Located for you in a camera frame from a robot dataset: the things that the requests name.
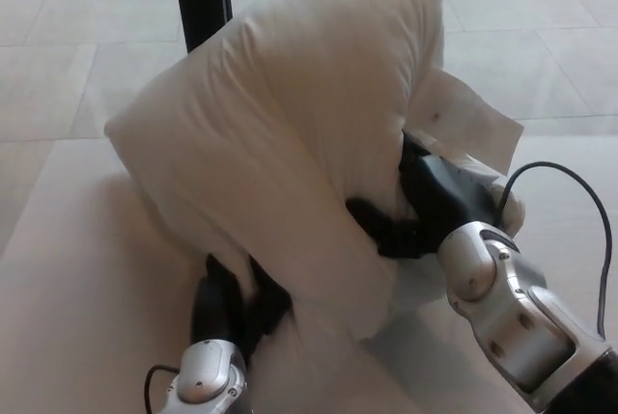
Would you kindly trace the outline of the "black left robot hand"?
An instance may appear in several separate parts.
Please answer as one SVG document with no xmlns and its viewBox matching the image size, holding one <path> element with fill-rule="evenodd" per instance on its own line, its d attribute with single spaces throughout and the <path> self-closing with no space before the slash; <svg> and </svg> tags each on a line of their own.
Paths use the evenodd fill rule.
<svg viewBox="0 0 618 414">
<path fill-rule="evenodd" d="M 190 341 L 223 340 L 234 344 L 246 366 L 258 343 L 271 335 L 292 309 L 292 299 L 257 263 L 250 260 L 257 293 L 244 302 L 237 277 L 215 256 L 206 260 L 192 308 Z"/>
</svg>

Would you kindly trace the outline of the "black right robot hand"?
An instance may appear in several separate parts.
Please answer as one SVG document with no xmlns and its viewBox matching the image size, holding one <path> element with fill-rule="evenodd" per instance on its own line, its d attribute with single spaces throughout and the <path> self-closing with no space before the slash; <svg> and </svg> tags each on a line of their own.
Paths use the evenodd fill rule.
<svg viewBox="0 0 618 414">
<path fill-rule="evenodd" d="M 399 182 L 414 219 L 394 219 L 359 197 L 346 200 L 356 223 L 388 259 L 419 259 L 434 254 L 459 227 L 475 221 L 504 229 L 498 201 L 481 179 L 447 159 L 430 153 L 405 134 Z"/>
</svg>

